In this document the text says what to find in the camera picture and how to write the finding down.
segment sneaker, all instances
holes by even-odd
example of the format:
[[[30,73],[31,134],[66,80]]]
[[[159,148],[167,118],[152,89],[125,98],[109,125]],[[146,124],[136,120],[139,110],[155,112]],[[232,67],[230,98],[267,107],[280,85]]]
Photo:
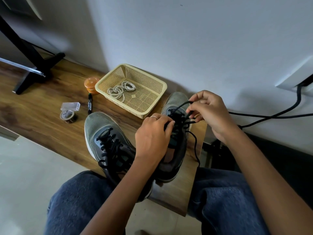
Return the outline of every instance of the sneaker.
[[[192,102],[189,101],[185,94],[174,92],[169,96],[165,106],[162,108],[161,114],[172,118],[175,121],[175,125],[166,155],[159,163],[154,174],[155,179],[158,181],[170,182],[176,177],[186,154],[188,133],[194,136],[194,134],[189,131],[189,125],[194,123],[194,121],[189,119],[191,113],[186,113],[190,103]]]
[[[107,114],[94,112],[85,121],[85,139],[89,153],[98,161],[106,178],[114,188],[130,169],[136,148],[126,138],[121,128]],[[149,179],[138,201],[147,198],[152,191],[153,180]]]

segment blue denim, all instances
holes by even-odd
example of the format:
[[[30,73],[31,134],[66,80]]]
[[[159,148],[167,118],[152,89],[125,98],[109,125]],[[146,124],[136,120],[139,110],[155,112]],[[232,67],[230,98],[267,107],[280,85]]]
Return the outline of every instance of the blue denim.
[[[108,181],[84,171],[65,182],[48,207],[45,234],[80,234],[113,191]],[[198,168],[188,206],[202,234],[269,234],[243,175]]]

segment wall outlet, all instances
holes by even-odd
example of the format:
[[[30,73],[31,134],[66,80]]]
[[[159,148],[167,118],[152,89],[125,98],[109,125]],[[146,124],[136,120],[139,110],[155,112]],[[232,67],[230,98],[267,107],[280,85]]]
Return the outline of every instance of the wall outlet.
[[[307,86],[302,88],[302,94],[313,96],[313,56],[303,61],[295,71],[282,79],[275,86],[281,89],[297,91],[297,85],[307,79]]]

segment beige basket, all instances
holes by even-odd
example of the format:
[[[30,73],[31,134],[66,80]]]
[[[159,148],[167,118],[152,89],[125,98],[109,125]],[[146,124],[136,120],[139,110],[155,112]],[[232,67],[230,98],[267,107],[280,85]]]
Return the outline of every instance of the beige basket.
[[[120,85],[123,81],[133,83],[136,90],[124,91],[125,100],[122,103],[122,97],[115,99],[107,93],[107,90]],[[141,119],[148,116],[166,89],[165,82],[128,64],[118,65],[96,84],[97,92]]]

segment orange container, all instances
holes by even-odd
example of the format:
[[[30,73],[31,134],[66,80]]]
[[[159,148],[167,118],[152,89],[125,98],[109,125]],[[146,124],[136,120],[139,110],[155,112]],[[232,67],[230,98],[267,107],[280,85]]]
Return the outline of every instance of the orange container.
[[[99,94],[99,92],[97,92],[95,88],[97,82],[99,82],[99,78],[97,77],[90,77],[85,80],[84,85],[89,93],[93,95]]]

